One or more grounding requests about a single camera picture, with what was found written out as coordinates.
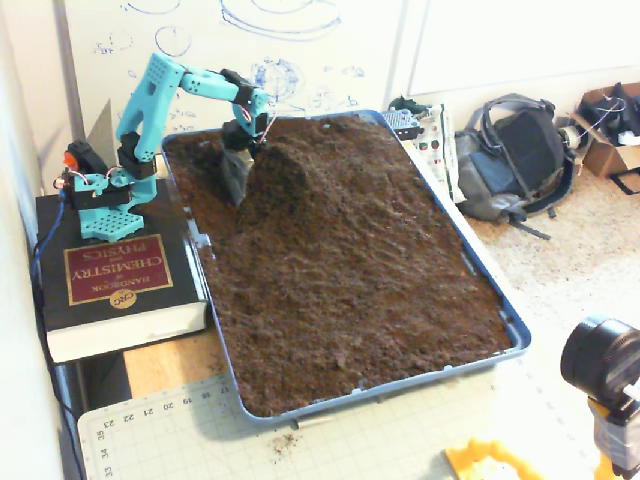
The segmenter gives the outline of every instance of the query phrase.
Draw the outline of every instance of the backpack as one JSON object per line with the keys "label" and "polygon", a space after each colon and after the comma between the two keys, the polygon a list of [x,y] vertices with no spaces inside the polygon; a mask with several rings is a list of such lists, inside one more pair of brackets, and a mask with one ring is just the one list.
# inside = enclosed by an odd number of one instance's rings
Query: backpack
{"label": "backpack", "polygon": [[[490,111],[497,105],[514,113],[493,123]],[[485,103],[456,132],[458,185],[466,197],[457,206],[464,215],[550,238],[522,222],[545,210],[555,217],[552,207],[573,183],[575,152],[554,126],[554,110],[546,100],[512,93]]]}

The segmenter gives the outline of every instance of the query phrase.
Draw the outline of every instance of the plastic tray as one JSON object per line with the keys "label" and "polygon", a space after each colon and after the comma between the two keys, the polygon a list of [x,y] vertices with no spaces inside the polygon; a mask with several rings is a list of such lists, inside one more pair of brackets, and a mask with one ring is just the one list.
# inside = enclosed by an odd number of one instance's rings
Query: plastic tray
{"label": "plastic tray", "polygon": [[[368,122],[375,123],[378,125],[383,125],[389,130],[389,132],[391,132],[391,134],[399,142],[398,137],[394,134],[391,127],[386,123],[384,117],[380,113],[375,112],[373,110],[358,110],[358,111],[337,113],[337,114],[331,114],[331,115],[315,116],[311,118],[314,120],[320,120],[323,118],[345,116],[345,115],[358,115]],[[219,129],[205,130],[205,131],[216,132],[216,131],[219,131]],[[169,165],[169,162],[167,160],[167,157],[164,151],[164,145],[168,141],[170,141],[172,138],[176,137],[177,135],[180,135],[180,136],[194,135],[196,133],[201,133],[201,132],[203,131],[170,135],[164,139],[162,144],[162,155],[164,157],[165,163],[167,164],[167,169],[169,170],[169,175],[172,178],[174,185],[175,185],[175,179],[173,179],[173,175],[171,175],[171,166]],[[402,380],[396,380],[390,383],[385,383],[383,385],[378,385],[376,387],[372,387],[368,389],[355,388],[348,395],[343,395],[341,397],[336,397],[331,399],[316,400],[314,401],[314,403],[307,405],[306,407],[302,407],[296,410],[291,410],[291,411],[282,413],[281,415],[277,415],[273,417],[257,417],[249,413],[247,409],[244,407],[244,405],[242,404],[242,399],[238,394],[237,398],[238,398],[238,401],[240,402],[242,411],[246,413],[248,418],[250,418],[255,422],[259,422],[261,424],[275,424],[275,423],[280,423],[287,420],[300,420],[303,417],[307,417],[309,415],[316,414],[324,410],[335,409],[337,407],[342,407],[344,405],[351,404],[354,402],[359,402],[372,397],[378,397],[378,396],[386,395],[392,392],[398,392],[400,390],[404,390],[417,385],[423,385],[423,384],[427,384],[429,382],[433,382],[443,378],[452,377],[454,375],[460,375],[463,373],[471,372],[473,370],[486,368],[496,364],[497,362],[520,356],[529,348],[529,345],[531,344],[531,332],[529,331],[525,323],[522,321],[520,315],[514,308],[512,302],[507,298],[505,292],[503,291],[504,289],[500,287],[499,283],[502,283],[503,285],[504,283],[497,282],[495,275],[493,275],[492,272],[489,271],[487,265],[485,265],[485,263],[483,263],[480,260],[481,256],[485,256],[486,253],[480,253],[478,249],[472,245],[472,243],[476,243],[476,244],[479,243],[477,238],[475,239],[475,242],[469,241],[468,237],[471,237],[472,235],[475,236],[475,234],[473,233],[472,230],[470,230],[470,228],[468,228],[468,224],[466,224],[466,220],[464,220],[464,218],[461,215],[457,214],[457,210],[455,209],[455,206],[453,205],[451,200],[448,197],[444,196],[437,187],[436,189],[432,188],[432,184],[433,185],[437,184],[436,180],[430,179],[429,175],[423,174],[422,171],[420,171],[420,174],[422,178],[425,180],[426,188],[428,188],[433,193],[437,205],[445,213],[447,213],[456,231],[462,238],[465,254],[466,254],[465,260],[469,268],[472,270],[472,272],[475,271],[476,274],[485,275],[487,279],[490,281],[496,293],[502,298],[503,309],[501,311],[500,316],[502,317],[502,321],[505,324],[506,331],[509,335],[509,338],[511,339],[512,347],[507,350],[503,350],[501,352],[496,352],[490,357],[485,358],[483,360],[477,360],[475,362],[467,363],[465,365],[460,365],[457,367],[446,366],[443,370],[415,375],[413,377],[405,378]],[[451,210],[451,207],[453,207],[456,214],[452,215],[450,211],[447,211],[447,210]],[[238,392],[238,385],[236,382],[235,374],[233,373],[233,365],[231,364],[231,358],[229,357],[229,352],[227,350],[227,346],[224,341],[224,334],[220,327],[220,322],[218,321],[218,317],[215,313],[215,308],[213,308],[212,310],[213,310],[213,318],[215,321],[216,330],[218,331],[218,335],[220,335],[222,346],[224,348],[224,355],[227,360],[229,370],[231,372],[231,377],[233,378],[233,385],[235,387],[235,391]]]}

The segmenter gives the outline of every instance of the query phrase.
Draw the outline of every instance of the wooden table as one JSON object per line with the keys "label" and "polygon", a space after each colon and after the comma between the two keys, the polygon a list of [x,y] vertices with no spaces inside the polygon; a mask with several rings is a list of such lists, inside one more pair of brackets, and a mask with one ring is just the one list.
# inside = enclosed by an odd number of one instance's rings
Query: wooden table
{"label": "wooden table", "polygon": [[133,398],[204,380],[227,370],[213,325],[187,337],[128,350],[124,352],[124,362]]}

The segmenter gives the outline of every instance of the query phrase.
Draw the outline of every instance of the book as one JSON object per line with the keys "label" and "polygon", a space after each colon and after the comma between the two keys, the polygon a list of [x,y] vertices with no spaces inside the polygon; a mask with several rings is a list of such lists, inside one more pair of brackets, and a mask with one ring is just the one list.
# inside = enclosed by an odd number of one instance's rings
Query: book
{"label": "book", "polygon": [[[206,280],[184,211],[168,180],[132,213],[144,228],[118,242],[80,236],[78,212],[65,206],[40,258],[47,342],[56,363],[114,352],[205,327]],[[36,199],[38,230],[47,234],[57,195]]]}

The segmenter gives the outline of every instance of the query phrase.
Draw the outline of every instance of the whiteboard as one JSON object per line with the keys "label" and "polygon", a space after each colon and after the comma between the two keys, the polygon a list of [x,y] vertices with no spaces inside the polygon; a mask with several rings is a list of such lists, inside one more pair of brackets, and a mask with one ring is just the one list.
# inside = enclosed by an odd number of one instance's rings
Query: whiteboard
{"label": "whiteboard", "polygon": [[[235,70],[278,115],[382,107],[400,3],[386,0],[67,0],[85,131],[108,100],[113,127],[151,53]],[[165,134],[220,128],[227,102],[178,92]]]}
{"label": "whiteboard", "polygon": [[410,95],[632,65],[637,0],[431,0]]}

